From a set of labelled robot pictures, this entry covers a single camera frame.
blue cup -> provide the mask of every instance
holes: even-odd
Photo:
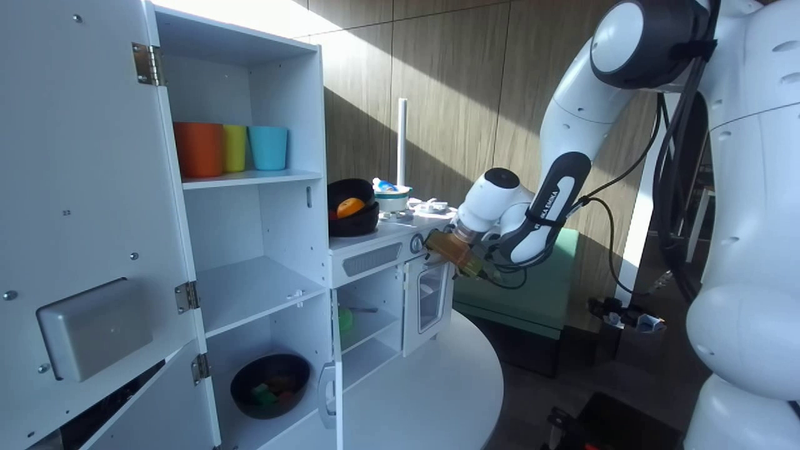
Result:
[[[252,164],[260,171],[281,171],[287,168],[291,130],[252,125],[250,126]]]

black cable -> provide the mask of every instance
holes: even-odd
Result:
[[[628,286],[618,275],[615,256],[612,256],[615,255],[612,253],[612,246],[615,246],[615,215],[612,215],[610,204],[603,196],[586,196],[586,195],[581,196],[581,204],[591,204],[591,203],[603,204],[605,216],[607,216],[607,253],[605,255],[607,255],[607,269],[610,269],[612,279],[618,281],[621,290],[625,290],[631,294],[641,294],[633,286]]]
[[[663,119],[668,119],[668,104],[665,104],[665,95],[663,95],[663,93],[658,93],[658,100],[656,100],[656,125],[652,125],[652,133],[650,133],[650,138],[648,138],[645,149],[636,158],[636,163],[633,163],[633,164],[628,164],[628,170],[623,170],[618,178],[612,178],[612,180],[607,180],[607,183],[598,184],[596,189],[591,189],[591,191],[588,191],[588,195],[582,195],[582,196],[596,196],[598,191],[603,191],[603,189],[607,189],[607,186],[618,184],[618,183],[621,183],[621,180],[625,180],[636,168],[641,168],[641,164],[642,164],[642,159],[650,154],[650,148],[652,148],[652,143],[656,143],[656,138],[658,138],[658,133],[660,133],[660,123],[663,123]]]
[[[721,0],[711,0],[708,28],[702,29],[702,34],[697,40],[702,53],[697,53],[687,66],[687,81],[685,81],[681,100],[677,100],[677,106],[675,106],[675,123],[668,125],[668,135],[663,140],[658,170],[652,178],[656,231],[658,231],[660,253],[663,253],[665,265],[673,271],[675,284],[685,299],[692,299],[697,294],[697,284],[685,275],[685,263],[682,263],[685,256],[671,234],[673,231],[675,186],[677,186],[677,168],[675,164],[682,159],[682,138],[690,125],[690,119],[687,119],[690,106],[696,103],[697,85],[706,73],[706,61],[711,59],[711,55],[715,50],[712,38],[715,38],[715,28],[718,28],[718,15],[721,15]]]
[[[607,238],[610,243],[607,243],[607,253],[605,253],[605,255],[607,255],[607,269],[610,269],[615,284],[618,284],[621,290],[631,293],[631,294],[637,294],[637,293],[621,279],[621,275],[618,275],[618,269],[615,269],[615,263],[612,263],[612,255],[615,255],[615,253],[612,253],[612,249],[615,249],[615,215],[612,215],[612,209],[607,208],[607,203],[598,196],[598,191],[618,184],[618,183],[625,180],[636,168],[642,164],[642,159],[650,154],[650,148],[652,148],[652,143],[656,143],[663,123],[671,125],[671,118],[668,118],[665,95],[658,93],[658,100],[656,100],[656,125],[652,125],[652,133],[650,133],[650,138],[648,138],[648,145],[645,145],[645,149],[637,154],[637,159],[636,159],[633,164],[628,164],[628,170],[623,170],[618,178],[603,183],[601,186],[591,189],[588,195],[581,195],[581,196],[572,203],[572,209],[577,209],[577,208],[582,208],[582,204],[588,204],[588,203],[601,203],[601,204],[603,204],[603,209],[605,209],[605,215],[607,215],[607,224],[610,224],[610,238]]]

sunlight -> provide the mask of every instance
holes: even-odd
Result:
[[[190,10],[193,15],[241,28],[267,29],[283,38],[307,40],[317,31],[343,29],[296,0],[152,0],[158,8]]]

orange object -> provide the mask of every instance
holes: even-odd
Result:
[[[182,178],[220,178],[225,171],[225,135],[216,123],[176,123]]]
[[[351,216],[357,215],[368,203],[361,196],[345,196],[340,200],[340,204],[336,208],[336,216]]]
[[[495,269],[485,268],[473,253],[470,239],[463,231],[430,229],[426,246],[437,253],[442,260],[453,263],[461,271],[470,276],[498,276]]]

black bowl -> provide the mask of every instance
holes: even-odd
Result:
[[[338,204],[345,196],[361,196],[365,208],[348,216],[336,216]],[[327,226],[331,234],[368,234],[378,226],[381,204],[375,200],[375,189],[363,178],[345,178],[327,184]]]
[[[267,354],[246,364],[230,381],[230,398],[250,416],[277,416],[292,409],[311,376],[307,360]]]

